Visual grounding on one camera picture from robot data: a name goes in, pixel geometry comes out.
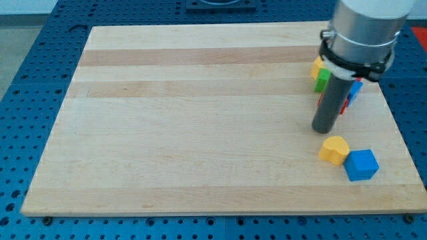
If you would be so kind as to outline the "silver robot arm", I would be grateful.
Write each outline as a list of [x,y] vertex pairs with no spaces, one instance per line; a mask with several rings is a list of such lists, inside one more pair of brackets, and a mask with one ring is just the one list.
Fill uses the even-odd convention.
[[379,63],[389,55],[415,0],[338,0],[328,28],[328,49],[357,64]]

